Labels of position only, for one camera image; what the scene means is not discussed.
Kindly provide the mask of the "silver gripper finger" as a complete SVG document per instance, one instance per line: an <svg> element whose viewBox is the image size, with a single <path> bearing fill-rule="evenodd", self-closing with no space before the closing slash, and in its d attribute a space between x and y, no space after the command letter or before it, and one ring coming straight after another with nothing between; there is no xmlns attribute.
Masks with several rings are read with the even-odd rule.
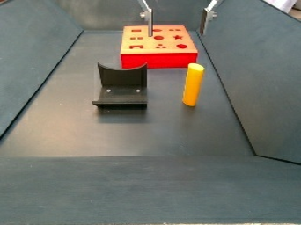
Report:
<svg viewBox="0 0 301 225"><path fill-rule="evenodd" d="M153 36L153 9L150 8L146 0L138 0L142 12L140 12L140 18L144 19L147 22L147 27L148 27L148 36Z"/></svg>
<svg viewBox="0 0 301 225"><path fill-rule="evenodd" d="M202 18L201 18L201 25L199 25L199 34L205 35L209 21L217 17L217 13L214 12L214 9L218 7L219 0L211 0L209 3L209 6L203 8L202 11Z"/></svg>

